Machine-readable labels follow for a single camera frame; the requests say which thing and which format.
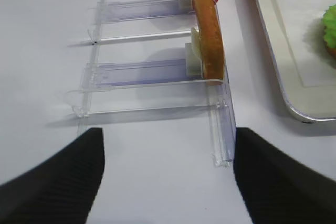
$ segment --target white table surface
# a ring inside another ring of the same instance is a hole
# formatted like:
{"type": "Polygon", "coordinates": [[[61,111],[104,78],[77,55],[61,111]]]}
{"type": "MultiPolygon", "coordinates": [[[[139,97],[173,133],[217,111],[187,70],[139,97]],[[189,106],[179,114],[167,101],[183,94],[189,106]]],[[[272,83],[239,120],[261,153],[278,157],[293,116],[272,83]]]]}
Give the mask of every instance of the white table surface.
{"type": "MultiPolygon", "coordinates": [[[[76,137],[78,120],[61,94],[78,88],[89,61],[91,47],[76,44],[87,39],[83,12],[97,1],[0,0],[0,184],[76,137]]],[[[218,12],[237,126],[336,180],[336,127],[302,124],[286,111],[255,0],[220,0],[218,12]]],[[[88,223],[251,223],[232,168],[212,165],[197,130],[203,120],[102,125],[107,165],[88,223]]]]}

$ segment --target white tray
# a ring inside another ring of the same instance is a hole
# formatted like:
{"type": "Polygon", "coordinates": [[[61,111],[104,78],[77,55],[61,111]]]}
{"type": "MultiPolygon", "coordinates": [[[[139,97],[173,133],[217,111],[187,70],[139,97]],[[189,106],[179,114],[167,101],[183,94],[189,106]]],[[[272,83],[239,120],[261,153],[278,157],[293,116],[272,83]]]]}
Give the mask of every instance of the white tray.
{"type": "Polygon", "coordinates": [[[276,0],[257,0],[283,99],[303,122],[336,121],[336,86],[305,87],[300,79],[276,0]]]}

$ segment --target bread roll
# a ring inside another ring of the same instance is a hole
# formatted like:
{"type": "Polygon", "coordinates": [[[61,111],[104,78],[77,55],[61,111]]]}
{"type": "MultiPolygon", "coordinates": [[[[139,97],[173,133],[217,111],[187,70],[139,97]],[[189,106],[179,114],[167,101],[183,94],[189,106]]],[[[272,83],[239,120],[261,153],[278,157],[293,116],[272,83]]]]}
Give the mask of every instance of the bread roll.
{"type": "Polygon", "coordinates": [[[224,46],[213,0],[194,0],[204,79],[224,79],[224,46]]]}

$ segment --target clear acrylic holder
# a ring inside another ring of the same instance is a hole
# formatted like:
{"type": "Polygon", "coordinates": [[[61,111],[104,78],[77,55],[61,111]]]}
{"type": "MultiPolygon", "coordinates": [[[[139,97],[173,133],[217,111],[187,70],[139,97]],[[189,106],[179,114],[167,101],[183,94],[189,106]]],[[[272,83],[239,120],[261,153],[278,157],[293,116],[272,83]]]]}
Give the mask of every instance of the clear acrylic holder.
{"type": "Polygon", "coordinates": [[[191,29],[198,28],[192,3],[98,3],[89,28],[93,45],[90,62],[80,88],[65,96],[82,118],[82,130],[90,120],[136,122],[206,113],[215,165],[227,166],[233,160],[236,126],[227,72],[224,80],[203,79],[202,62],[193,53],[191,29]],[[158,44],[165,49],[164,54],[158,44]],[[148,48],[158,50],[159,59],[152,60],[148,48]],[[108,57],[102,57],[103,51],[108,57]]]}

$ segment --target green food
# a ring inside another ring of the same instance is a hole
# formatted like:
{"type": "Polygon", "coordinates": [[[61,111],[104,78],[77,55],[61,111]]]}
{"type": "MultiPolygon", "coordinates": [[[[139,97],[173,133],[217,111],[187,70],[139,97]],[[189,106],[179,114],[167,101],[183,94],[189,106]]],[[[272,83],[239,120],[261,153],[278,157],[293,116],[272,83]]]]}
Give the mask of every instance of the green food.
{"type": "Polygon", "coordinates": [[[336,5],[329,6],[322,21],[325,26],[324,41],[328,47],[336,48],[336,5]]]}

